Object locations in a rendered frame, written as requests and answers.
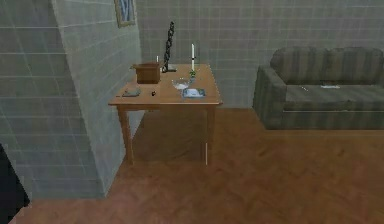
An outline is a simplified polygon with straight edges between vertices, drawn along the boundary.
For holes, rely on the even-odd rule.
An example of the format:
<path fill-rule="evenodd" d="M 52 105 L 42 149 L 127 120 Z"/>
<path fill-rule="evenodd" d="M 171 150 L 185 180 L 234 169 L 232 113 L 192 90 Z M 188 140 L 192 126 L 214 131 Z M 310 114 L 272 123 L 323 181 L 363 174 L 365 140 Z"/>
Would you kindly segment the blue book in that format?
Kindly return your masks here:
<path fill-rule="evenodd" d="M 187 88 L 182 91 L 182 96 L 184 98 L 204 98 L 206 93 L 201 88 Z"/>

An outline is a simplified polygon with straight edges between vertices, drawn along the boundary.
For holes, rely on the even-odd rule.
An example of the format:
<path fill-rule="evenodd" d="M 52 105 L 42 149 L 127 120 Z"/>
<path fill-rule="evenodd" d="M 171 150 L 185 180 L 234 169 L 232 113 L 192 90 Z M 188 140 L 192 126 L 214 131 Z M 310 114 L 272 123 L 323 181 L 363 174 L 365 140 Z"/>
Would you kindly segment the brown wooden table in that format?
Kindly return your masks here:
<path fill-rule="evenodd" d="M 134 150 L 132 148 L 128 112 L 162 109 L 192 109 L 206 112 L 204 159 L 206 165 L 212 161 L 215 110 L 222 104 L 212 69 L 208 64 L 200 64 L 197 69 L 196 78 L 191 83 L 192 88 L 204 89 L 206 96 L 204 98 L 184 98 L 182 90 L 177 90 L 172 85 L 172 81 L 178 78 L 188 79 L 191 66 L 188 64 L 177 64 L 176 67 L 176 72 L 162 73 L 157 84 L 138 84 L 135 77 L 133 81 L 126 83 L 108 102 L 109 106 L 115 106 L 117 109 L 126 156 L 130 164 L 134 163 Z M 123 97 L 124 91 L 130 88 L 140 88 L 140 95 L 137 97 Z M 155 96 L 151 96 L 153 91 L 156 92 Z"/>

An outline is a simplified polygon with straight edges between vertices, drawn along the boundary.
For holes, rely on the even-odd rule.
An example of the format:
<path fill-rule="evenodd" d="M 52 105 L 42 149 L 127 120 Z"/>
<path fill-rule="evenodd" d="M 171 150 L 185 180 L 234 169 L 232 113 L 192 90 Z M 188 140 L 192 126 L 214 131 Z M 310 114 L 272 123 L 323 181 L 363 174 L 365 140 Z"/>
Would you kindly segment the clear glass bowl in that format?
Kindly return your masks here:
<path fill-rule="evenodd" d="M 186 78 L 178 78 L 174 79 L 172 81 L 172 85 L 177 89 L 177 90 L 183 90 L 189 87 L 190 85 L 190 80 Z"/>

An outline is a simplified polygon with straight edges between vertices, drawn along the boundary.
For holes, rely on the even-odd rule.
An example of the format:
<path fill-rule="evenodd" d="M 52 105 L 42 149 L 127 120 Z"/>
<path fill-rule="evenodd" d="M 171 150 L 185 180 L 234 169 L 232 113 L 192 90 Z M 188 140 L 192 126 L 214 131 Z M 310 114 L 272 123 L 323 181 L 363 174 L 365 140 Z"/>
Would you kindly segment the white candle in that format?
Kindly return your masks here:
<path fill-rule="evenodd" d="M 190 77 L 195 78 L 196 72 L 195 72 L 195 46 L 192 43 L 191 44 L 191 71 L 190 71 Z"/>

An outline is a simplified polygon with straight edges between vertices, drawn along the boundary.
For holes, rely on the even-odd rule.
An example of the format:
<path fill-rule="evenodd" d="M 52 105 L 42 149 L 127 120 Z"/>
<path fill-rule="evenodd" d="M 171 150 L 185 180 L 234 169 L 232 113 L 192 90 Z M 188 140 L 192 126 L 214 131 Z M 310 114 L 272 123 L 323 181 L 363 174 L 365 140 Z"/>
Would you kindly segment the brown cardboard box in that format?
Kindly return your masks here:
<path fill-rule="evenodd" d="M 160 81 L 160 67 L 158 62 L 133 64 L 132 69 L 136 71 L 138 84 L 157 84 Z"/>

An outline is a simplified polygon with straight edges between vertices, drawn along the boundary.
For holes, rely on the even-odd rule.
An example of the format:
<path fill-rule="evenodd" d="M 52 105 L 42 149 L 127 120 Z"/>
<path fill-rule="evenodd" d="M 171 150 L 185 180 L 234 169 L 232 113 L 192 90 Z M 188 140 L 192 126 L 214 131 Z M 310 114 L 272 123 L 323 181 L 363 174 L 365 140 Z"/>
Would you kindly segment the black twisted statue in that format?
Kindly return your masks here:
<path fill-rule="evenodd" d="M 173 21 L 170 22 L 170 27 L 168 30 L 168 38 L 166 41 L 166 48 L 165 48 L 165 53 L 164 53 L 164 64 L 162 67 L 162 72 L 175 72 L 175 69 L 170 69 L 169 68 L 169 60 L 170 60 L 170 54 L 171 54 L 171 47 L 173 43 L 173 35 L 175 32 L 175 23 Z"/>

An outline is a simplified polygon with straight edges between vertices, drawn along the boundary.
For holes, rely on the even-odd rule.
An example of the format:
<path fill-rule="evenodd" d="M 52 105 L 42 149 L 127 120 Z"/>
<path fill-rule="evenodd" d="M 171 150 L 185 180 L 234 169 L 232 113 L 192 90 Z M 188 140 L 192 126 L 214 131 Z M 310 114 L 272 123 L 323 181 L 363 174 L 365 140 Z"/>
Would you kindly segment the grey striped sofa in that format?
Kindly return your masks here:
<path fill-rule="evenodd" d="M 384 130 L 384 51 L 278 49 L 258 67 L 253 109 L 269 130 Z"/>

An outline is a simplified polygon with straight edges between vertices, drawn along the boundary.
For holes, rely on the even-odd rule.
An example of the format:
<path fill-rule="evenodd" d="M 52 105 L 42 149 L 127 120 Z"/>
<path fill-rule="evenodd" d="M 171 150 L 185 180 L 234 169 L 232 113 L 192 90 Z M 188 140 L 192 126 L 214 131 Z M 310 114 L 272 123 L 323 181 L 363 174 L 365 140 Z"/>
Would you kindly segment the framed wall picture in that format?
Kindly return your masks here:
<path fill-rule="evenodd" d="M 134 0 L 114 0 L 117 24 L 119 28 L 135 25 L 135 1 Z"/>

